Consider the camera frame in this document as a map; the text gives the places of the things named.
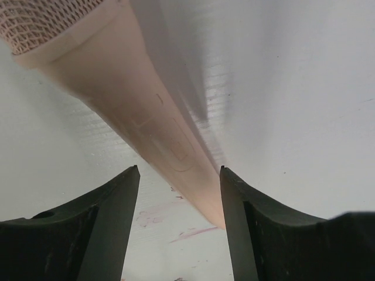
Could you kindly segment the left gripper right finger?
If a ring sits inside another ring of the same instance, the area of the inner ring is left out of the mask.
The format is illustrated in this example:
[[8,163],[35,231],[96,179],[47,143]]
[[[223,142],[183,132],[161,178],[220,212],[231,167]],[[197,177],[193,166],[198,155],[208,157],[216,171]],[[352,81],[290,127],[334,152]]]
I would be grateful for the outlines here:
[[220,170],[235,280],[373,280],[374,213],[329,220],[288,207]]

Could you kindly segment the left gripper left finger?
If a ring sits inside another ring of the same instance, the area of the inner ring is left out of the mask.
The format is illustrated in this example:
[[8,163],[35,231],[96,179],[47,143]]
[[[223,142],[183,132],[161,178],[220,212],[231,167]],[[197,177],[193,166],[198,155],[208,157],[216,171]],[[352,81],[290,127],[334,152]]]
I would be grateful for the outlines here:
[[102,186],[30,219],[1,222],[1,280],[120,280],[140,175]]

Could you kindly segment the beige microphone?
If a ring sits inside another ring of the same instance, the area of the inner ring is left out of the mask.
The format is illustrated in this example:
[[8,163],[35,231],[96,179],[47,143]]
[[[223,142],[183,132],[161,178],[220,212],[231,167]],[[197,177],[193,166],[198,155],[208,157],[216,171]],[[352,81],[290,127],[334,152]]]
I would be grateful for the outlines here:
[[128,1],[2,1],[1,39],[225,228],[219,173],[156,72]]

